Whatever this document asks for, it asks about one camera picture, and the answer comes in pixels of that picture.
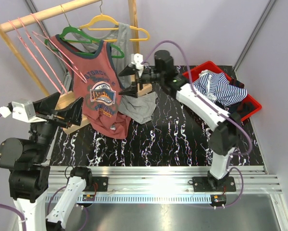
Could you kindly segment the blue striped tank top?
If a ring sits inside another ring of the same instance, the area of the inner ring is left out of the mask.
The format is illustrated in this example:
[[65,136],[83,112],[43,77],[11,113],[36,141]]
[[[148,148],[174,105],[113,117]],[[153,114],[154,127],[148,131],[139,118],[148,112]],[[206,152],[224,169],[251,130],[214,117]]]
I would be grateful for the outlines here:
[[194,87],[207,99],[215,103],[217,93],[225,93],[225,83],[229,82],[224,73],[214,73],[204,70],[199,74],[199,78],[193,82]]

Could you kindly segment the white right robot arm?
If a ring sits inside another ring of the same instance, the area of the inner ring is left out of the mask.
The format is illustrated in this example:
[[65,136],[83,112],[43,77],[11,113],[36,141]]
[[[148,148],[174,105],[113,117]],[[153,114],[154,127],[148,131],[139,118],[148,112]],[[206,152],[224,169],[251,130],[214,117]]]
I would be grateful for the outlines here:
[[190,77],[178,74],[174,60],[169,51],[159,50],[154,54],[155,67],[146,69],[143,55],[131,55],[131,62],[119,73],[120,77],[134,76],[131,86],[120,92],[121,95],[132,95],[137,86],[158,83],[162,90],[178,102],[184,104],[198,115],[212,130],[208,146],[213,152],[210,170],[206,177],[193,179],[194,191],[223,191],[229,189],[232,180],[229,178],[229,162],[237,145],[241,132],[238,128],[240,116],[229,114],[209,101],[196,90]]

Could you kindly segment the green hanger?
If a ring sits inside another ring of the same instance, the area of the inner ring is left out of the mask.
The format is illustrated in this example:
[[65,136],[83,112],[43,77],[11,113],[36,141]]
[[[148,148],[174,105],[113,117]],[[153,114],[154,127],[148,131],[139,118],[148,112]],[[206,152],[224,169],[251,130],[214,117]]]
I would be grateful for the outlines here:
[[[84,33],[83,31],[81,31],[80,29],[77,29],[73,26],[70,25],[70,22],[65,14],[65,10],[63,8],[62,5],[60,5],[61,7],[61,10],[67,20],[67,23],[68,23],[68,26],[65,27],[62,31],[61,34],[59,34],[59,37],[63,40],[63,41],[66,41],[66,42],[69,42],[69,43],[84,43],[84,44],[92,44],[92,43],[100,43],[100,39],[98,38],[94,38],[94,37],[91,37],[89,35],[87,35],[86,33]],[[66,39],[65,36],[69,33],[74,33],[74,34],[78,34],[80,35],[81,37],[83,37],[85,40],[69,40],[69,39]],[[119,52],[119,55],[112,55],[112,58],[117,58],[117,59],[122,59],[125,57],[125,54],[123,53],[123,51],[116,45],[110,45],[111,48],[114,48],[115,50],[117,50]]]

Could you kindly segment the salmon pink tank top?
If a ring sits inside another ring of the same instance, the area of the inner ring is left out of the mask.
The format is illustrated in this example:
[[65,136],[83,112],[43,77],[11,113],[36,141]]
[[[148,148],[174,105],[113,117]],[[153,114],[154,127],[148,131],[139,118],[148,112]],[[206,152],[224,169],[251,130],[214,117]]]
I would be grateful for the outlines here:
[[72,60],[87,79],[87,83],[67,67],[73,78],[75,98],[82,97],[83,115],[99,133],[113,138],[125,139],[131,118],[119,112],[122,83],[117,77],[112,60],[111,47],[101,41],[92,54],[84,53],[72,44],[63,41],[59,35],[51,40]]

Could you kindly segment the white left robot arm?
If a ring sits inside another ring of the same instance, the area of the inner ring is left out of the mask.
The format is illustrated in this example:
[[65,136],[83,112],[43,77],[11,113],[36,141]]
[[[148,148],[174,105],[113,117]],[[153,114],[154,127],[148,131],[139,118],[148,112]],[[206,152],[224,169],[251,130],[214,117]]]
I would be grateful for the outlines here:
[[82,121],[83,98],[56,109],[56,92],[32,102],[18,100],[0,108],[0,116],[30,124],[29,139],[8,138],[0,144],[0,168],[8,169],[10,196],[20,219],[21,231],[63,231],[77,198],[93,187],[91,170],[74,167],[54,209],[46,214],[50,166],[46,157],[58,127],[69,128]]

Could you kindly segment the navy maroon tank top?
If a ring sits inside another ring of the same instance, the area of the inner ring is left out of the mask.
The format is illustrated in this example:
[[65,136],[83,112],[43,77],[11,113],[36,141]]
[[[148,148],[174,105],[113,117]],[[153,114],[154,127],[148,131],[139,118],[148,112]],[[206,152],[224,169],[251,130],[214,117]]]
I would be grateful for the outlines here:
[[236,79],[225,83],[225,93],[217,93],[215,104],[229,113],[237,112],[241,117],[247,116],[255,109],[252,102],[244,102],[247,91],[244,84]]

